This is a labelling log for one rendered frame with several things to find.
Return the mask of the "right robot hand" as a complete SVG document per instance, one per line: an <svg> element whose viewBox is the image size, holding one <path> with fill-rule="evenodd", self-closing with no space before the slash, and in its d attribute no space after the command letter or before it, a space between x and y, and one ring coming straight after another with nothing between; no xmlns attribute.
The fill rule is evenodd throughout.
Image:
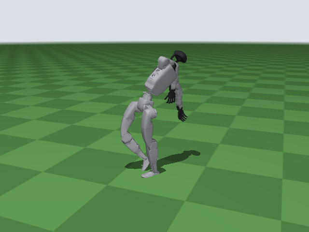
<svg viewBox="0 0 309 232"><path fill-rule="evenodd" d="M184 122L185 119L186 119L185 117L187 117L187 116L184 114L183 108L180 109L179 106L176 106L176 107L177 107L177 110L178 110L178 119Z"/></svg>

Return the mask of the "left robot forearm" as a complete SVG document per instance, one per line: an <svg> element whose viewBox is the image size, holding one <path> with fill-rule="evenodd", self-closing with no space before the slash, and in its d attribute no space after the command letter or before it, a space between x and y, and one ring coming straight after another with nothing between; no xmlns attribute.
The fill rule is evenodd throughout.
<svg viewBox="0 0 309 232"><path fill-rule="evenodd" d="M177 64L177 66L176 66L176 69L175 69L175 71L176 71L176 74L178 75L178 72L179 72L179 65ZM176 77L176 79L177 79L177 77ZM176 79L174 80L174 82L171 84L171 89L175 89L175 84L176 84Z"/></svg>

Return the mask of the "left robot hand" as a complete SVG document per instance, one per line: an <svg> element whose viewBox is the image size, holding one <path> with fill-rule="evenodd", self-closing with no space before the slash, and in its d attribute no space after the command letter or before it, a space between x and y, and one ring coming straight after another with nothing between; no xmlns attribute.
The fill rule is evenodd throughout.
<svg viewBox="0 0 309 232"><path fill-rule="evenodd" d="M175 89L171 89L171 85L169 86L169 93L168 93L168 95L165 97L165 99L164 100L166 100L166 98L168 97L168 101L166 102L166 103L173 103L173 102L175 102L175 97L176 97L176 95L175 95Z"/></svg>

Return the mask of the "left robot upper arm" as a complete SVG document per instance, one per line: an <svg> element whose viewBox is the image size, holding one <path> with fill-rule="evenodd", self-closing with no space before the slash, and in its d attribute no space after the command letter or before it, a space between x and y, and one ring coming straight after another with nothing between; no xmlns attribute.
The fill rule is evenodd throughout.
<svg viewBox="0 0 309 232"><path fill-rule="evenodd" d="M177 65L178 63L176 63L175 61L169 59L169 58L166 58L164 56L160 56L159 59L158 59L158 67L160 68L163 68L165 67L166 65L170 64L171 66L174 65L174 63Z"/></svg>

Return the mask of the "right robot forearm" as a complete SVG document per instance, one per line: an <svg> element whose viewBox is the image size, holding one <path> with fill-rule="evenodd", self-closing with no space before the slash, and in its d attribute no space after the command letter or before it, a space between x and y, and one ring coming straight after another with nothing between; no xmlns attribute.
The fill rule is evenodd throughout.
<svg viewBox="0 0 309 232"><path fill-rule="evenodd" d="M180 109L183 107L183 105L182 105L182 95L181 96L176 95L176 106L179 106Z"/></svg>

